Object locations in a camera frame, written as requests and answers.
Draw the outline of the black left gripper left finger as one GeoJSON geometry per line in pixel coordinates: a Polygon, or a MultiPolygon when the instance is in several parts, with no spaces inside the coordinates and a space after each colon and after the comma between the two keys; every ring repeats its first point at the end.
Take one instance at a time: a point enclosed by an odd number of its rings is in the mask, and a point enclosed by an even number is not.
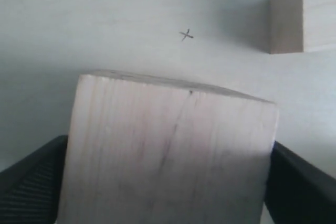
{"type": "Polygon", "coordinates": [[[61,135],[1,172],[1,223],[55,223],[68,137],[61,135]]]}

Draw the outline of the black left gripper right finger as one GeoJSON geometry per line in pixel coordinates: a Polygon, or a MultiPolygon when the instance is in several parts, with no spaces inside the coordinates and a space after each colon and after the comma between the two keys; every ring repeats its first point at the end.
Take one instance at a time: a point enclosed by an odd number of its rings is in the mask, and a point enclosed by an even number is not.
{"type": "Polygon", "coordinates": [[[275,142],[265,205],[274,223],[335,223],[335,178],[275,142]]]}

